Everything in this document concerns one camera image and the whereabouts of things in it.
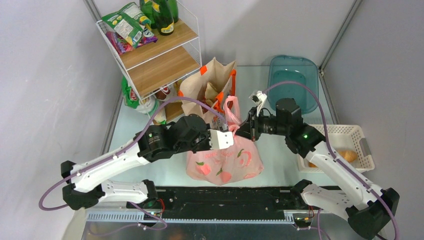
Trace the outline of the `pink plastic bag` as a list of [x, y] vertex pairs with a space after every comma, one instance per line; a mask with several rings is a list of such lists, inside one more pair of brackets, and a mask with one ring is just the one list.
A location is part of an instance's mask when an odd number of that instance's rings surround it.
[[218, 186], [254, 178], [264, 170], [253, 141], [235, 135], [242, 122], [238, 98], [227, 97], [223, 109], [234, 144], [226, 149], [189, 152], [186, 161], [189, 177]]

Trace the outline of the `beige floral tote bag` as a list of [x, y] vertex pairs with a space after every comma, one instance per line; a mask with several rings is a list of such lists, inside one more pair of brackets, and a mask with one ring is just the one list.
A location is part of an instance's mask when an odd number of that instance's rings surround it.
[[[224, 116], [226, 98], [236, 95], [236, 67], [235, 60], [224, 65], [213, 58], [199, 72], [182, 81], [177, 95], [198, 100]], [[223, 121], [205, 107], [188, 100], [181, 102], [186, 116], [196, 114], [214, 129], [222, 126]]]

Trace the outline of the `croissant bread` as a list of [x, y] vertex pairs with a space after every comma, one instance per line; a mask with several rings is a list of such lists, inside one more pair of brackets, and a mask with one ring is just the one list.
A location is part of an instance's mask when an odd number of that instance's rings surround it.
[[[336, 151], [341, 157], [343, 157], [350, 164], [358, 159], [358, 154], [353, 150], [338, 149]], [[331, 155], [328, 155], [328, 157], [326, 157], [324, 160], [328, 161], [330, 157]], [[310, 161], [308, 163], [308, 166], [310, 168], [318, 168], [314, 163]]]

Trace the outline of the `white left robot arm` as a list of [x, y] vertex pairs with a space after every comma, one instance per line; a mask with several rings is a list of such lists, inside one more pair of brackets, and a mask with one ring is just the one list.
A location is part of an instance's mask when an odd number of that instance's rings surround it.
[[82, 164], [63, 162], [60, 168], [66, 186], [62, 198], [73, 210], [101, 202], [127, 202], [151, 209], [158, 199], [153, 181], [117, 182], [111, 178], [175, 154], [222, 150], [233, 145], [232, 132], [211, 129], [195, 114], [168, 124], [150, 125], [127, 144], [96, 159]]

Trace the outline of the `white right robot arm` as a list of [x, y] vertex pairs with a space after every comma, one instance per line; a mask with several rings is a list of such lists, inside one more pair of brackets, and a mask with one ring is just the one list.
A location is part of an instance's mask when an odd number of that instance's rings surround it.
[[393, 188], [383, 189], [358, 172], [331, 145], [328, 133], [305, 123], [292, 98], [276, 103], [275, 115], [263, 114], [258, 96], [236, 135], [258, 140], [261, 134], [285, 137], [287, 147], [317, 166], [344, 192], [327, 190], [303, 179], [291, 193], [303, 204], [328, 211], [343, 220], [362, 238], [372, 240], [394, 220], [400, 196]]

